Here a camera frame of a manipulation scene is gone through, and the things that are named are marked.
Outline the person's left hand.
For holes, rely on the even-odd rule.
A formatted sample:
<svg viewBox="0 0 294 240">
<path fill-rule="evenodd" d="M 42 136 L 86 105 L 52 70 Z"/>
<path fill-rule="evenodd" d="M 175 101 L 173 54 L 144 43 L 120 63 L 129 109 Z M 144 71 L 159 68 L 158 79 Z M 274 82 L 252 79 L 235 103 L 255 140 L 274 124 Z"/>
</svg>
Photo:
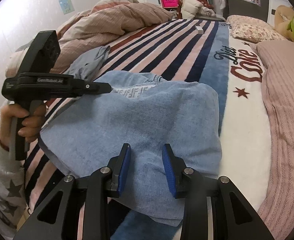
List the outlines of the person's left hand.
<svg viewBox="0 0 294 240">
<path fill-rule="evenodd" d="M 29 113 L 19 104 L 4 105 L 0 110 L 0 144 L 2 148 L 9 150 L 11 138 L 12 120 L 22 119 L 22 124 L 18 125 L 13 134 L 24 138 L 26 142 L 33 142 L 37 139 L 42 126 L 45 123 L 47 107 L 43 103 L 39 105 L 33 113 Z"/>
</svg>

